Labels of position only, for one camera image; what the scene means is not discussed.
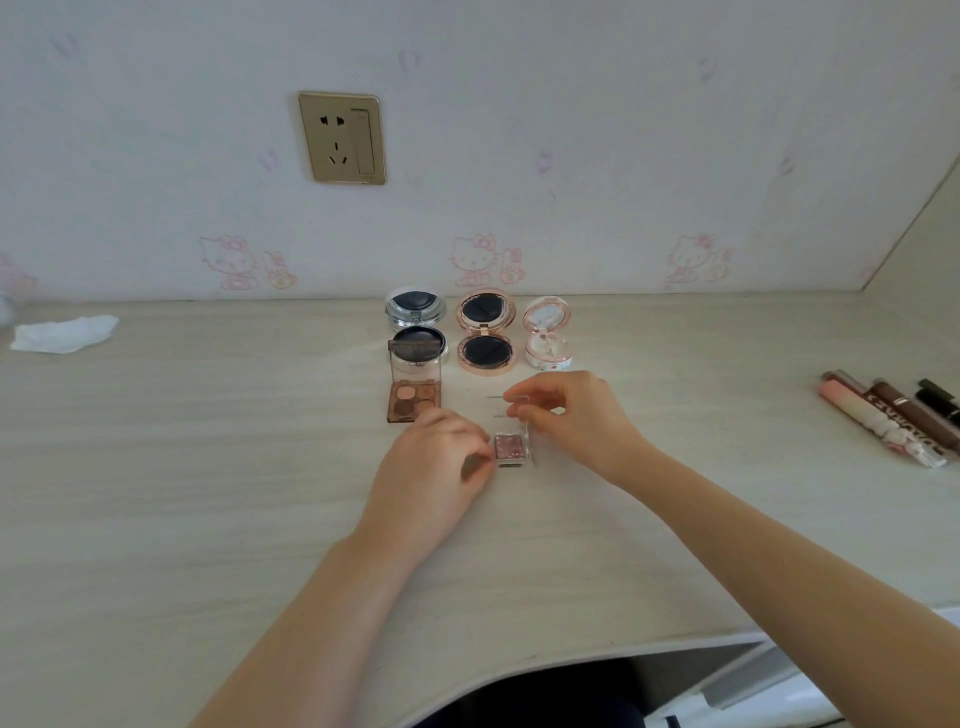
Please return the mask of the person's right hand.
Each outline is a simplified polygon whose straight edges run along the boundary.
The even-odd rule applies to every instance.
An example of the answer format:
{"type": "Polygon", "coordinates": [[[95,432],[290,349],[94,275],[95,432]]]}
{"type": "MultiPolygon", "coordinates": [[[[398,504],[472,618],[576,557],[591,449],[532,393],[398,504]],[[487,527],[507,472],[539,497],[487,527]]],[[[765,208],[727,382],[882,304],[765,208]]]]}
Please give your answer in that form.
{"type": "Polygon", "coordinates": [[[671,459],[642,436],[610,385],[597,375],[541,372],[511,386],[503,399],[521,396],[564,398],[564,411],[556,418],[526,423],[608,483],[639,493],[671,471],[671,459]]]}

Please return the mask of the person's left hand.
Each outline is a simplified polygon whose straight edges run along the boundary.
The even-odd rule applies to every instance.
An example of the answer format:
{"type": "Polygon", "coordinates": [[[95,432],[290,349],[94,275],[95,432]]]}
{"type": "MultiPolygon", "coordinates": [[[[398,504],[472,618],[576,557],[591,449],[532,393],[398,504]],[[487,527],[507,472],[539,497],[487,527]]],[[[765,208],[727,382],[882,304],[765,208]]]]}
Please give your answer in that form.
{"type": "Polygon", "coordinates": [[[382,459],[349,536],[365,552],[414,570],[448,539],[489,482],[461,482],[465,458],[493,450],[479,424],[447,409],[420,415],[382,459]]]}

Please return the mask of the small clear glitter eyeshadow case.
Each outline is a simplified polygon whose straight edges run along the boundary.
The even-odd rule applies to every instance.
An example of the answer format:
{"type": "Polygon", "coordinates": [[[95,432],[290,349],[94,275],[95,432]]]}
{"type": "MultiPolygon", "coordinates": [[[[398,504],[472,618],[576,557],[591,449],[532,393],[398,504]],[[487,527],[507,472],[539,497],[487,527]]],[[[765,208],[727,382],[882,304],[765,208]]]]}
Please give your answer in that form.
{"type": "Polygon", "coordinates": [[[513,403],[526,406],[530,398],[526,395],[507,400],[501,395],[484,397],[486,429],[494,450],[498,468],[521,468],[535,464],[529,425],[520,418],[509,416],[513,403]]]}

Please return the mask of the person's right forearm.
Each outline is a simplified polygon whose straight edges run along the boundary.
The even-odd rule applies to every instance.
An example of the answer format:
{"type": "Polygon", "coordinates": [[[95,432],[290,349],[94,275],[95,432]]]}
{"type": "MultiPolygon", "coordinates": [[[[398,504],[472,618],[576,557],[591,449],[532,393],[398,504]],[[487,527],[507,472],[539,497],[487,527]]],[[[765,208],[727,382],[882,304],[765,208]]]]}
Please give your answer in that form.
{"type": "Polygon", "coordinates": [[[645,446],[607,480],[658,516],[854,728],[960,728],[960,627],[645,446]]]}

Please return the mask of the person's left forearm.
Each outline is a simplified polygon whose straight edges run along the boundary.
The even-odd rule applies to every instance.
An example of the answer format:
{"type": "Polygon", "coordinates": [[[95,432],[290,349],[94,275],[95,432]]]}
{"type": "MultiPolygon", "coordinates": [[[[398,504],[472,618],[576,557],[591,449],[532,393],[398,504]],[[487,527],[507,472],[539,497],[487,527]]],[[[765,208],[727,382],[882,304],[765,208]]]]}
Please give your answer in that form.
{"type": "Polygon", "coordinates": [[[357,526],[323,556],[188,728],[342,728],[387,617],[448,534],[357,526]]]}

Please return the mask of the white pink round compact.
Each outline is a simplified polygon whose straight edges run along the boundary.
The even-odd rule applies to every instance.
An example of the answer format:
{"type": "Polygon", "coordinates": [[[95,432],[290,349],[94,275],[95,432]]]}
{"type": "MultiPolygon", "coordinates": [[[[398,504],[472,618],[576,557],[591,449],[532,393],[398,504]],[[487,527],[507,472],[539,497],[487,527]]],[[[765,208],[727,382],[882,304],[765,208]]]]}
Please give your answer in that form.
{"type": "Polygon", "coordinates": [[[537,297],[523,311],[527,332],[524,356],[540,372],[569,370],[573,354],[563,329],[570,323],[570,305],[561,297],[537,297]]]}

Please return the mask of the rose gold round compact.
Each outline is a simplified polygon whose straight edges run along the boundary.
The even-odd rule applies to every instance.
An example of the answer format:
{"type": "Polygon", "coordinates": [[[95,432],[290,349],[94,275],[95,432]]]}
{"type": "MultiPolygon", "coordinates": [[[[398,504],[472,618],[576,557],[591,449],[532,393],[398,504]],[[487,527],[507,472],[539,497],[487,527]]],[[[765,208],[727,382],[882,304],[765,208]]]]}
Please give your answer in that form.
{"type": "Polygon", "coordinates": [[[461,299],[455,315],[465,332],[457,346],[457,361],[463,370],[496,377],[515,365],[518,354],[507,330],[517,308],[508,294],[495,288],[475,290],[461,299]]]}

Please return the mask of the brown eyeshadow palette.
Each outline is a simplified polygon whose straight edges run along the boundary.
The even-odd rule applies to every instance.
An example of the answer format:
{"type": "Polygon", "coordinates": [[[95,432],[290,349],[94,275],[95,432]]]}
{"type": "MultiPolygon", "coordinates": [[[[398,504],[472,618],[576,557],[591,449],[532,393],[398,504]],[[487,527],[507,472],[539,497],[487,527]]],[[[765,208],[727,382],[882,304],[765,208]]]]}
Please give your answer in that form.
{"type": "Polygon", "coordinates": [[[388,341],[389,424],[413,423],[442,402],[442,347],[437,341],[388,341]]]}

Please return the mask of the silver round compact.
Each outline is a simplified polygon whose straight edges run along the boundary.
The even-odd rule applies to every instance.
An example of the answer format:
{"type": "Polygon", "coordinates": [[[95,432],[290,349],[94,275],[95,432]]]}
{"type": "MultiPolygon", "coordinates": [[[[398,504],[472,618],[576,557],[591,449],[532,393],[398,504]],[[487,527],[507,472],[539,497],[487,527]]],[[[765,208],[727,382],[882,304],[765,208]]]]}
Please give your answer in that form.
{"type": "Polygon", "coordinates": [[[385,297],[385,316],[393,329],[388,352],[394,362],[414,367],[442,364],[450,345],[439,324],[448,312],[447,300],[417,286],[403,286],[385,297]]]}

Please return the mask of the pink lip gloss tube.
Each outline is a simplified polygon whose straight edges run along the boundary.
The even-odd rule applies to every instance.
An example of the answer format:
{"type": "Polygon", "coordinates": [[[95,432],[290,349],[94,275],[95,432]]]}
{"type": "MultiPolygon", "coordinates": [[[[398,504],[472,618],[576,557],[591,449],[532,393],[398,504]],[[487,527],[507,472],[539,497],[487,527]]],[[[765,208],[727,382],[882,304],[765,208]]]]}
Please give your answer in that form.
{"type": "Polygon", "coordinates": [[[942,454],[841,381],[823,380],[818,392],[825,401],[870,431],[888,450],[909,457],[929,469],[939,469],[947,464],[947,459],[942,454]]]}

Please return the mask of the brown cosmetic tube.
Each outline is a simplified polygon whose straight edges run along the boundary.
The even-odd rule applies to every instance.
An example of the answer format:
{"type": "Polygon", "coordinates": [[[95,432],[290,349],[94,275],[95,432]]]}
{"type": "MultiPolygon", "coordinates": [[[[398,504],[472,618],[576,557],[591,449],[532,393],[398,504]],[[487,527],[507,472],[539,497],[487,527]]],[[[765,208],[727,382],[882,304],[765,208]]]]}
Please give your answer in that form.
{"type": "Polygon", "coordinates": [[[960,435],[928,413],[913,398],[883,379],[876,379],[871,383],[868,392],[892,407],[896,413],[928,435],[937,445],[955,455],[960,455],[960,435]]]}

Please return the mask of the white crumpled tissue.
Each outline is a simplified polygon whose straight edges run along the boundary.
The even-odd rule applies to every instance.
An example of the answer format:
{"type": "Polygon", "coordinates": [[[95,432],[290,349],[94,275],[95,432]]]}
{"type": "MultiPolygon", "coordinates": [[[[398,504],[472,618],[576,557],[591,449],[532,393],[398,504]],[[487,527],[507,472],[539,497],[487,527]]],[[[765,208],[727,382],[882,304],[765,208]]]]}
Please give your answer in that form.
{"type": "Polygon", "coordinates": [[[19,324],[14,328],[11,351],[64,356],[77,353],[110,339],[118,317],[102,315],[71,321],[19,324]]]}

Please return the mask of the gold wall socket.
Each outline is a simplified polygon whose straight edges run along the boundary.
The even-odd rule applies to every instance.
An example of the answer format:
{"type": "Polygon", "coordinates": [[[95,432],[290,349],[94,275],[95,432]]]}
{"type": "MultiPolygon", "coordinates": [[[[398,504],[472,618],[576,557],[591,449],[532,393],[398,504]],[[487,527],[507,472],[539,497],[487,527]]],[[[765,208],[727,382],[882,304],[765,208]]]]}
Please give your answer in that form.
{"type": "Polygon", "coordinates": [[[386,184],[377,96],[300,91],[297,102],[314,181],[329,185],[386,184]]]}

